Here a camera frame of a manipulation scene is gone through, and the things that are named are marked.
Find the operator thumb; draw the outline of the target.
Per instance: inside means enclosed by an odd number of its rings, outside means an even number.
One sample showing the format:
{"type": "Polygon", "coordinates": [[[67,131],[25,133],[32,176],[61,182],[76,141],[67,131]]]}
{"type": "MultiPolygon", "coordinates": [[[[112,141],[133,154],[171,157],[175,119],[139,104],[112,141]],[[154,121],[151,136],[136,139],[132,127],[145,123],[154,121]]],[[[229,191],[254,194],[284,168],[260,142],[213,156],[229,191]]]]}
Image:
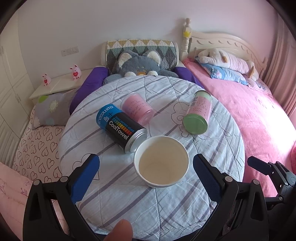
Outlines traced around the operator thumb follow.
{"type": "Polygon", "coordinates": [[[129,221],[122,219],[113,230],[104,238],[104,241],[132,241],[133,229],[129,221]]]}

